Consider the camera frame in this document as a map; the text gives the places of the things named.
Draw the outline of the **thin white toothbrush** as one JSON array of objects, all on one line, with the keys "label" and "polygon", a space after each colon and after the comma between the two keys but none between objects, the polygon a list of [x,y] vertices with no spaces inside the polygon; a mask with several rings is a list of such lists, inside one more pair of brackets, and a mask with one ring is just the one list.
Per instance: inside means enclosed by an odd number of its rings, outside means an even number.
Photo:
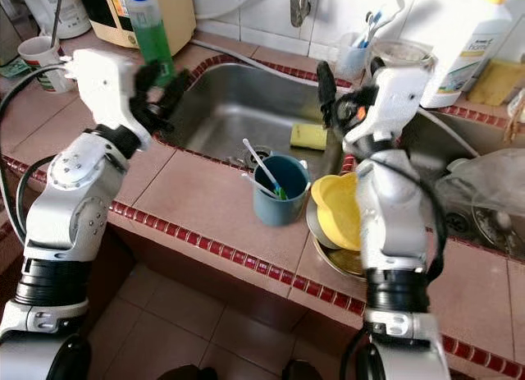
[{"label": "thin white toothbrush", "polygon": [[271,184],[273,185],[272,195],[275,197],[275,199],[286,199],[286,193],[285,190],[282,189],[282,186],[279,185],[278,180],[274,177],[273,173],[270,171],[269,167],[266,166],[266,163],[263,162],[263,159],[260,158],[258,155],[258,152],[255,151],[255,148],[251,145],[251,141],[248,139],[241,140],[241,143],[244,144],[244,146],[248,149],[250,155],[252,158],[254,158],[255,162],[258,164],[258,167],[263,170],[263,173],[269,177],[269,180],[271,181]]},{"label": "thin white toothbrush", "polygon": [[251,184],[254,185],[255,188],[258,189],[259,191],[265,192],[266,194],[269,194],[269,195],[276,195],[276,192],[274,192],[274,189],[271,189],[269,188],[269,186],[265,186],[264,184],[262,184],[262,182],[259,182],[258,180],[256,180],[254,175],[250,175],[248,173],[241,173],[241,177],[243,177],[244,180],[251,182]]}]

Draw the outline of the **green paper packet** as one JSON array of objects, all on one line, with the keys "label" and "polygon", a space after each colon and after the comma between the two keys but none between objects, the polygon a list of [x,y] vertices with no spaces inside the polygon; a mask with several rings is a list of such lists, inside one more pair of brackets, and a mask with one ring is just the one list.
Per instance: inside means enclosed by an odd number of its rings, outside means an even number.
[{"label": "green paper packet", "polygon": [[18,79],[18,77],[26,75],[27,72],[31,72],[31,68],[22,57],[16,57],[15,60],[8,62],[0,68],[0,75],[3,76],[4,79]]}]

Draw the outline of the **clear plastic tub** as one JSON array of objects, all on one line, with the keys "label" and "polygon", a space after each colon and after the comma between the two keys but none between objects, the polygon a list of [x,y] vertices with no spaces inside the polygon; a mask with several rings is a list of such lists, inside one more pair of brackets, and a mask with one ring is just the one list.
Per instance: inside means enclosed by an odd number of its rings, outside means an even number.
[{"label": "clear plastic tub", "polygon": [[435,65],[434,55],[423,43],[379,39],[370,46],[370,58],[381,57],[386,67],[422,67],[431,70]]}]

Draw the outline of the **green dish soap bottle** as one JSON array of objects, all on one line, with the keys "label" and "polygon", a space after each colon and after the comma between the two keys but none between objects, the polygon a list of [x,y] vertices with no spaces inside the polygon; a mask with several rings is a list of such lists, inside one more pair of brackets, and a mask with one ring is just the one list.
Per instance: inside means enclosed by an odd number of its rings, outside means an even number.
[{"label": "green dish soap bottle", "polygon": [[126,0],[126,9],[144,60],[155,62],[160,68],[155,85],[168,85],[174,76],[174,64],[160,4],[157,0]]}]

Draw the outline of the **dark yellow sponge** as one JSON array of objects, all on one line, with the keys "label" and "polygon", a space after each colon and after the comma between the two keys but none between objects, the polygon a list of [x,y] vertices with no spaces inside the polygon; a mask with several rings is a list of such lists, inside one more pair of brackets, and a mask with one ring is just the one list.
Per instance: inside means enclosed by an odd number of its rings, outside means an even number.
[{"label": "dark yellow sponge", "polygon": [[469,91],[468,101],[477,105],[499,106],[523,77],[525,62],[491,60]]}]

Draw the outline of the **black robot left foot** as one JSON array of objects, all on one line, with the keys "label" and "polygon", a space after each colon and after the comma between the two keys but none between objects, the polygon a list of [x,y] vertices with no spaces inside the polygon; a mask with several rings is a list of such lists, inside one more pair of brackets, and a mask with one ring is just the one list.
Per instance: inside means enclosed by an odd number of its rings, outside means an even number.
[{"label": "black robot left foot", "polygon": [[195,365],[186,365],[180,368],[179,380],[220,380],[217,370],[206,366],[200,368]]}]

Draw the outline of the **black robot right foot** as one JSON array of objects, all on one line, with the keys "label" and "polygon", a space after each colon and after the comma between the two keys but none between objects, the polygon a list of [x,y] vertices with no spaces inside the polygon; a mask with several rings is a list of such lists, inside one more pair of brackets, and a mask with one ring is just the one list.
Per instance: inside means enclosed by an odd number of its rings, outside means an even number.
[{"label": "black robot right foot", "polygon": [[292,359],[282,369],[281,380],[325,380],[314,365],[301,359]]}]

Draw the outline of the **light yellow sponge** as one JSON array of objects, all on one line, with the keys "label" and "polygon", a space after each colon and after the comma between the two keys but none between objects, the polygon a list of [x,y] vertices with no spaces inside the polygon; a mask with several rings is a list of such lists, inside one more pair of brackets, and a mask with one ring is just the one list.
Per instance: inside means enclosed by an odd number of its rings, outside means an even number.
[{"label": "light yellow sponge", "polygon": [[323,125],[296,122],[292,126],[290,146],[301,149],[326,150],[329,131]]}]

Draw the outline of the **black robot foot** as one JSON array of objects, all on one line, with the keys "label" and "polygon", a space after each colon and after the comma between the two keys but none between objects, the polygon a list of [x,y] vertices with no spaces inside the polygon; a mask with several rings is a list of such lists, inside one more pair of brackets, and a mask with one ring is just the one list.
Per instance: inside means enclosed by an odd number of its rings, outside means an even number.
[{"label": "black robot foot", "polygon": [[186,365],[180,368],[179,380],[220,380],[217,370],[206,366],[200,368],[195,365]]},{"label": "black robot foot", "polygon": [[314,365],[301,359],[292,359],[282,369],[281,380],[325,380]]}]

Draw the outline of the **steel sink basin with drain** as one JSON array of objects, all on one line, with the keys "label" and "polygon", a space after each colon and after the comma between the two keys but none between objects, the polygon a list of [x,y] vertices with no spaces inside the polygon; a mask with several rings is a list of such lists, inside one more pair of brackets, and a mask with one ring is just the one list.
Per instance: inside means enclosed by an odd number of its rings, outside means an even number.
[{"label": "steel sink basin with drain", "polygon": [[290,80],[222,62],[203,70],[168,122],[157,133],[163,143],[240,169],[255,166],[243,139],[262,156],[278,153],[304,160],[314,178],[337,174],[344,167],[344,151],[333,136],[322,150],[291,144],[294,125],[322,124],[315,80]]}]

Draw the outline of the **clear plastic bag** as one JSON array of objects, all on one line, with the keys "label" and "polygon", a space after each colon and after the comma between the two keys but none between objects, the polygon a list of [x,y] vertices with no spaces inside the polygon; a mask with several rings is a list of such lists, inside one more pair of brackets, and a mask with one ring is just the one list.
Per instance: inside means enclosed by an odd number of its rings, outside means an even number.
[{"label": "clear plastic bag", "polygon": [[435,183],[439,199],[525,218],[525,148],[459,158]]}]

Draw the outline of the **white detergent bottle yellow cap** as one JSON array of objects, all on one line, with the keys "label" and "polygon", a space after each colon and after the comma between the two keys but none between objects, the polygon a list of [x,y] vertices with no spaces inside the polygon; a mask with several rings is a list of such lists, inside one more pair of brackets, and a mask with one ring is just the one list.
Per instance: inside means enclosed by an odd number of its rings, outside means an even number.
[{"label": "white detergent bottle yellow cap", "polygon": [[488,50],[511,24],[513,15],[505,0],[451,0],[449,6],[439,9],[431,23],[432,34],[426,38],[434,62],[420,106],[454,105]]}]

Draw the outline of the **beige water purifier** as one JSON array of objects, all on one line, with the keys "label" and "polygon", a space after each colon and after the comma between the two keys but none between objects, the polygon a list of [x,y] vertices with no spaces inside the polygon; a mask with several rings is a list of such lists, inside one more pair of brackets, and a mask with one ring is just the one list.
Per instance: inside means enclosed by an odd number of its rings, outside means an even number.
[{"label": "beige water purifier", "polygon": [[[102,41],[124,48],[136,48],[134,27],[126,5],[131,0],[82,0],[91,28]],[[169,49],[181,50],[194,36],[194,0],[155,0],[160,7]]]}]

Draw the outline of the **stainless steel bowl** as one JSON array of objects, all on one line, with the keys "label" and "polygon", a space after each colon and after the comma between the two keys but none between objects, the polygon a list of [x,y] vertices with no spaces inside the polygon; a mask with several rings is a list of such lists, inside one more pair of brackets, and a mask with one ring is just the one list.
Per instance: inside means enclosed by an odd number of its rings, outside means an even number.
[{"label": "stainless steel bowl", "polygon": [[312,199],[308,199],[307,204],[305,204],[305,222],[307,222],[308,229],[313,235],[317,252],[327,264],[346,276],[356,277],[359,280],[365,279],[360,252],[339,248],[327,239],[319,225],[317,206]]}]

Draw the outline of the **steel sink basin under faucet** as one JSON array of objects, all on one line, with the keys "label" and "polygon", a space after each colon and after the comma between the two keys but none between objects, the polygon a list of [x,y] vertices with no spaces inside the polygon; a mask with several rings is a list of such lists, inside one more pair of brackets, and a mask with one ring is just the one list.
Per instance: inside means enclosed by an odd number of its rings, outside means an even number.
[{"label": "steel sink basin under faucet", "polygon": [[[443,112],[432,113],[479,154],[502,149],[503,130],[483,122],[464,120]],[[456,160],[473,154],[430,118],[418,114],[406,126],[401,144],[424,181],[435,182],[450,173]],[[444,222],[451,238],[483,246],[510,259],[525,261],[525,217],[510,216],[467,204],[443,204]]]}]

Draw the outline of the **thin metal stirrer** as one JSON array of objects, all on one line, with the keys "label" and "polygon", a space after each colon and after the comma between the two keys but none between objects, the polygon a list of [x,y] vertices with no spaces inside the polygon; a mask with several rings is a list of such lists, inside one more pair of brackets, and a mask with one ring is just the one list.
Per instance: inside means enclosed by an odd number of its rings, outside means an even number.
[{"label": "thin metal stirrer", "polygon": [[55,10],[53,10],[52,27],[50,27],[50,47],[55,47],[57,45],[57,28],[59,28],[61,12],[62,0],[56,0]]}]

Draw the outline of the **white plastic jar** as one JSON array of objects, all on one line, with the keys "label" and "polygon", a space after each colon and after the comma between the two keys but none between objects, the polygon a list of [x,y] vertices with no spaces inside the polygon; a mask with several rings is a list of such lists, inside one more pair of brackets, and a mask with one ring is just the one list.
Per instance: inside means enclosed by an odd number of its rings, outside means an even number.
[{"label": "white plastic jar", "polygon": [[[50,34],[56,0],[24,0],[31,15],[45,34]],[[82,0],[62,0],[58,39],[71,39],[86,34],[91,28],[89,13]]]}]

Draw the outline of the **blue handled toothbrush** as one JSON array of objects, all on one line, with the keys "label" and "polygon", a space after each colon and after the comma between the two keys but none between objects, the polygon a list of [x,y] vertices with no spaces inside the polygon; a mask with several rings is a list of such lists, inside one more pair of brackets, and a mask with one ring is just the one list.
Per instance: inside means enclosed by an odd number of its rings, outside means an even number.
[{"label": "blue handled toothbrush", "polygon": [[355,40],[355,46],[357,48],[364,48],[368,45],[368,38],[370,38],[370,32],[372,27],[379,22],[381,19],[382,12],[371,10],[365,15],[365,25],[363,31],[358,34]]}]

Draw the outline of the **steel wall tap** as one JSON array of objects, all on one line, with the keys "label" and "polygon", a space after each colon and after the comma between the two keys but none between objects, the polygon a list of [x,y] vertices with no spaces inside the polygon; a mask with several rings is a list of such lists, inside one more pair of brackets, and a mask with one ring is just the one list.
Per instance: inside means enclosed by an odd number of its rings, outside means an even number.
[{"label": "steel wall tap", "polygon": [[303,26],[312,11],[312,0],[290,0],[290,23],[295,28]]}]

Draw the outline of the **blue-grey mug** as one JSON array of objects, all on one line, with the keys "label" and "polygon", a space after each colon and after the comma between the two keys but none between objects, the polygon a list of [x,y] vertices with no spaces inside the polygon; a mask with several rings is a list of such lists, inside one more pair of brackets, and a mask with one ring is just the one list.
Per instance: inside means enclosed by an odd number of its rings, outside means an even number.
[{"label": "blue-grey mug", "polygon": [[253,208],[260,222],[273,227],[291,225],[299,219],[310,192],[310,174],[297,158],[275,154],[263,159],[278,185],[284,189],[286,199],[274,199],[262,189],[253,192]]}]

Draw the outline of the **clear toothbrush cup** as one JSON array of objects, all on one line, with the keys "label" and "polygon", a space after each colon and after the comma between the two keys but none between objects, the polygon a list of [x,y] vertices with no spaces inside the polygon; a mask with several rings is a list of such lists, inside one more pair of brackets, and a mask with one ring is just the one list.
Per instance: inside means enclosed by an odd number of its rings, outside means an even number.
[{"label": "clear toothbrush cup", "polygon": [[349,32],[339,39],[335,72],[341,79],[361,76],[368,59],[368,47],[363,46],[360,32]]}]

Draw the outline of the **yellow plastic bowl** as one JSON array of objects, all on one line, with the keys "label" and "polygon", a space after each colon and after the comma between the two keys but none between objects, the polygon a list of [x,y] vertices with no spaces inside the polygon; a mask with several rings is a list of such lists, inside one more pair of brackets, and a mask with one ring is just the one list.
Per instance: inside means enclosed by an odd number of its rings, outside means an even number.
[{"label": "yellow plastic bowl", "polygon": [[325,175],[313,182],[311,196],[325,237],[341,249],[361,250],[361,216],[356,201],[355,172]]}]

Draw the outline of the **white printed mug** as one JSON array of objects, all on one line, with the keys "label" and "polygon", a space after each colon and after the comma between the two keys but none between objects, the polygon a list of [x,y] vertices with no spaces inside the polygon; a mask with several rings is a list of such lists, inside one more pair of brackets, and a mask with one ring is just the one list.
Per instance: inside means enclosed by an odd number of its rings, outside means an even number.
[{"label": "white printed mug", "polygon": [[[50,35],[39,35],[19,43],[16,47],[22,60],[30,66],[31,70],[57,65],[62,62],[63,51],[57,41]],[[37,76],[41,87],[52,94],[67,94],[75,89],[75,81],[66,77],[64,70],[50,70]]]}]

